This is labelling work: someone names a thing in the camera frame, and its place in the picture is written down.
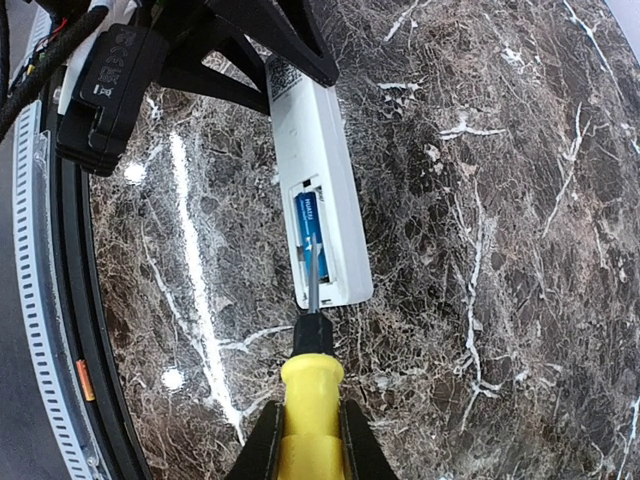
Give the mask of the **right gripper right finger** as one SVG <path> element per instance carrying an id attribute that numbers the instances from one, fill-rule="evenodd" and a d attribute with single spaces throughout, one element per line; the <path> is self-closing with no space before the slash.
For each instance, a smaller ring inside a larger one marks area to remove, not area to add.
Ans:
<path id="1" fill-rule="evenodd" d="M 368 419 L 352 399 L 341 404 L 341 438 L 346 479 L 398 480 Z"/>

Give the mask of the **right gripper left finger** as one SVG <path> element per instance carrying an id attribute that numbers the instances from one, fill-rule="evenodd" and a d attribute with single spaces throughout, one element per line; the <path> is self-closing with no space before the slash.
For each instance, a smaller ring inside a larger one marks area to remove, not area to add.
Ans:
<path id="1" fill-rule="evenodd" d="M 268 401 L 226 480 L 273 480 L 278 476 L 284 406 Z"/>

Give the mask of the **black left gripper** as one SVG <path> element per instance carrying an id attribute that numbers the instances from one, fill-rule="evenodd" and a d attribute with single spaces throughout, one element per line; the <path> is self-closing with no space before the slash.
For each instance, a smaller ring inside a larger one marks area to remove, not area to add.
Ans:
<path id="1" fill-rule="evenodd" d="M 324 87 L 339 77 L 308 1 L 144 1 L 137 75 L 160 75 L 163 87 L 218 98 L 269 115 L 264 61 L 240 31 Z M 215 70 L 216 54 L 253 87 Z"/>

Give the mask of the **yellow handled screwdriver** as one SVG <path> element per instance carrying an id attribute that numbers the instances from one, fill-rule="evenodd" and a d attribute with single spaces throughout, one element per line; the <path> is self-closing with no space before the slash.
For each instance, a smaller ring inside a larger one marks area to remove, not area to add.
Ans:
<path id="1" fill-rule="evenodd" d="M 333 324 L 320 310 L 319 249 L 311 238 L 308 309 L 294 326 L 291 357 L 281 369 L 285 384 L 280 479 L 342 479 L 340 384 L 344 369 L 334 356 Z"/>

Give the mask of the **white remote control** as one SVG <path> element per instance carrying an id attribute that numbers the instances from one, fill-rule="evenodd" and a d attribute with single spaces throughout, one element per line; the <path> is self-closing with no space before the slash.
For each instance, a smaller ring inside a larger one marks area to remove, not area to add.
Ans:
<path id="1" fill-rule="evenodd" d="M 298 253 L 294 198 L 314 191 L 330 282 L 319 281 L 323 307 L 353 305 L 373 294 L 366 239 L 336 91 L 272 55 L 268 100 L 297 304 L 308 305 Z"/>

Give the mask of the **blue battery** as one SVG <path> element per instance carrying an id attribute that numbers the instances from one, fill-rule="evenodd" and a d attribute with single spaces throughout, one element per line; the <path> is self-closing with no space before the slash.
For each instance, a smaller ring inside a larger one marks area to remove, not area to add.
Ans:
<path id="1" fill-rule="evenodd" d="M 294 198 L 298 225 L 298 253 L 303 276 L 308 278 L 312 260 L 312 243 L 318 248 L 318 278 L 321 283 L 330 282 L 329 268 L 323 249 L 320 209 L 314 191 L 301 192 Z"/>

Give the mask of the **orange battery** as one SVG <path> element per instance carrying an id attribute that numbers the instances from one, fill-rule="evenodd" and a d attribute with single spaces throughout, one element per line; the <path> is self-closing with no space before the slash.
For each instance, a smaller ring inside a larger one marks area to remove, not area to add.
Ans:
<path id="1" fill-rule="evenodd" d="M 90 379 L 87 363 L 84 359 L 76 361 L 76 371 L 79 378 L 79 383 L 83 392 L 84 399 L 87 402 L 93 402 L 95 400 L 95 391 Z"/>

